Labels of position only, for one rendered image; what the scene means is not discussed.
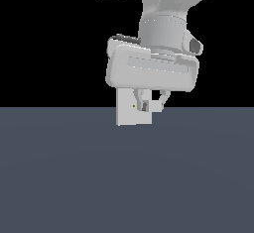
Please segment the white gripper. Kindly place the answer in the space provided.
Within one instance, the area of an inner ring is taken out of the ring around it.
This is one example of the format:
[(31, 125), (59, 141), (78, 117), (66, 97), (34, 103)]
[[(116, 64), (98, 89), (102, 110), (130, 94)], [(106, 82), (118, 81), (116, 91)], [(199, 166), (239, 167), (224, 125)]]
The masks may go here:
[(137, 44), (109, 39), (106, 82), (116, 88), (135, 89), (137, 109), (149, 111), (150, 90), (161, 90), (159, 100), (165, 105), (171, 91), (190, 92), (195, 87), (197, 58), (176, 55), (174, 60), (152, 58), (151, 51)]

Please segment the small white charger block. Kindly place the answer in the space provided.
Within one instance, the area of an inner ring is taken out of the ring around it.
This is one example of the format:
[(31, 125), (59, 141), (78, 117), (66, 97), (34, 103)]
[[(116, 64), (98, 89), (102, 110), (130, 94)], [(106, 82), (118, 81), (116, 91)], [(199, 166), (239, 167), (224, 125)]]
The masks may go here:
[(149, 112), (161, 112), (163, 110), (163, 103), (161, 100), (150, 100), (148, 102)]

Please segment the white wall socket plate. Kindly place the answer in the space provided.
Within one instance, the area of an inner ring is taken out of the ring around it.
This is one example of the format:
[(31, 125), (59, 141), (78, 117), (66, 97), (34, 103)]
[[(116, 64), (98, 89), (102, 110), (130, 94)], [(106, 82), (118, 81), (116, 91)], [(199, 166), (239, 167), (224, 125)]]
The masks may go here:
[(137, 99), (132, 88), (116, 89), (116, 124), (137, 125), (151, 124), (152, 113), (139, 111), (137, 109)]

